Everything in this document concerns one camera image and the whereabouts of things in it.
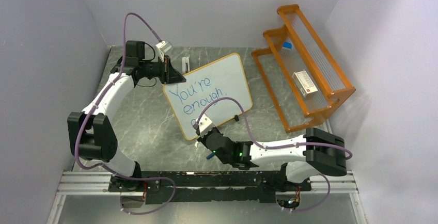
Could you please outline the yellow-framed whiteboard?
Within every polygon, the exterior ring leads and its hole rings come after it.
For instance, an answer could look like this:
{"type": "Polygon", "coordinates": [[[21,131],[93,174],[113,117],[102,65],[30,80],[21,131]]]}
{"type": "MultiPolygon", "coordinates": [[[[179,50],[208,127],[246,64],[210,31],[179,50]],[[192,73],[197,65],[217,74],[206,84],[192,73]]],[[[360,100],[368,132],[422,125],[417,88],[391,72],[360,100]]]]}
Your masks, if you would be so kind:
{"type": "Polygon", "coordinates": [[[184,83],[165,85],[163,92],[186,140],[197,137],[193,126],[203,110],[219,126],[253,106],[237,53],[193,70],[184,77],[184,83]]]}

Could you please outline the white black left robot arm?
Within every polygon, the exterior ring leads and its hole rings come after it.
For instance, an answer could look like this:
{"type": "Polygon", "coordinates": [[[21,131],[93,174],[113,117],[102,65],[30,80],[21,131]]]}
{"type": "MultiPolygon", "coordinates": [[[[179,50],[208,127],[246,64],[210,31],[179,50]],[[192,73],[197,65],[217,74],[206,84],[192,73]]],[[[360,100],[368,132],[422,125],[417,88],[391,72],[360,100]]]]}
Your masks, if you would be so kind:
{"type": "Polygon", "coordinates": [[[102,166],[121,177],[122,184],[131,191],[141,188],[142,172],[138,162],[118,149],[111,121],[123,99],[140,79],[158,79],[163,85],[186,81],[166,54],[172,47],[170,42],[156,44],[152,59],[146,59],[146,45],[143,41],[127,41],[125,53],[111,69],[107,82],[95,99],[67,118],[71,153],[76,163],[86,170],[102,166]]]}

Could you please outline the white whiteboard eraser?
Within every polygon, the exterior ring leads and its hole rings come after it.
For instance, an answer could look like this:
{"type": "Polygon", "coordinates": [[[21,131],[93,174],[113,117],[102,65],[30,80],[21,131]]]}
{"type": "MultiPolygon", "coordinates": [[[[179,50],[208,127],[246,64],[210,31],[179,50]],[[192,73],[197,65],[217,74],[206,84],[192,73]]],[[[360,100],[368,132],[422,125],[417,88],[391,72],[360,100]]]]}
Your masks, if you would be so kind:
{"type": "Polygon", "coordinates": [[[182,57],[182,73],[186,74],[190,71],[191,71],[190,57],[189,56],[182,57]]]}

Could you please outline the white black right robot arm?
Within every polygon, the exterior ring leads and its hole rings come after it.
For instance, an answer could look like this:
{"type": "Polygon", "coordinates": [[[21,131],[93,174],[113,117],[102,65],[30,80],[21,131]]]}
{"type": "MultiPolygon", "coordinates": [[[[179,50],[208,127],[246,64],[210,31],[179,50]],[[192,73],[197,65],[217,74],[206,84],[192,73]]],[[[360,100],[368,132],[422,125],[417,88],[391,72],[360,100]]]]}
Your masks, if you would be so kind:
{"type": "Polygon", "coordinates": [[[318,174],[345,176],[346,161],[352,156],[341,137],[315,127],[306,129],[305,134],[295,138],[259,143],[233,141],[213,127],[197,141],[223,164],[240,170],[281,163],[285,172],[279,175],[278,181],[285,190],[291,190],[318,174]]]}

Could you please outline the white red box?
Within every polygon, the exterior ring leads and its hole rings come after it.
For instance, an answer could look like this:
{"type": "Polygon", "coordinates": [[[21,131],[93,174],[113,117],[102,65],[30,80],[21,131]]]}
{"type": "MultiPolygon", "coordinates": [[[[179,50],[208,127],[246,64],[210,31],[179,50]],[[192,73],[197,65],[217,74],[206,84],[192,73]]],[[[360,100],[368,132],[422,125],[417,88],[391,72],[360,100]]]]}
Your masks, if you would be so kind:
{"type": "Polygon", "coordinates": [[[310,94],[318,92],[316,84],[311,79],[307,71],[302,70],[294,72],[292,79],[303,97],[307,97],[310,94]]]}

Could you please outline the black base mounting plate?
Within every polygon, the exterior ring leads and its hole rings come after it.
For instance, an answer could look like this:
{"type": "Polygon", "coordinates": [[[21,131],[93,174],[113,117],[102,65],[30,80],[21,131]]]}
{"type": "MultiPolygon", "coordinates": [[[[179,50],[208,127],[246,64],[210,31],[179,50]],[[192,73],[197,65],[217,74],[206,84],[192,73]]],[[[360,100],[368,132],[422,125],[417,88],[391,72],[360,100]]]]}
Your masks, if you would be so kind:
{"type": "Polygon", "coordinates": [[[310,179],[302,183],[287,181],[280,171],[144,171],[147,181],[132,181],[112,176],[108,191],[145,196],[146,204],[169,202],[258,201],[276,203],[277,193],[311,191],[310,179]]]}

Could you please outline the blue-capped item on shelf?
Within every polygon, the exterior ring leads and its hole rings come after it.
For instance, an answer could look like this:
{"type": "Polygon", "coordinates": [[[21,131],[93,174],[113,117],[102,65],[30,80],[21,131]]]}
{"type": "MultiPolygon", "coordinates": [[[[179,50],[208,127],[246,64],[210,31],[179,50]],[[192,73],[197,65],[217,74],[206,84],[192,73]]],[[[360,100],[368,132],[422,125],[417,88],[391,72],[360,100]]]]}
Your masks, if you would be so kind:
{"type": "Polygon", "coordinates": [[[284,42],[282,46],[282,50],[291,50],[293,45],[290,42],[284,42]]]}

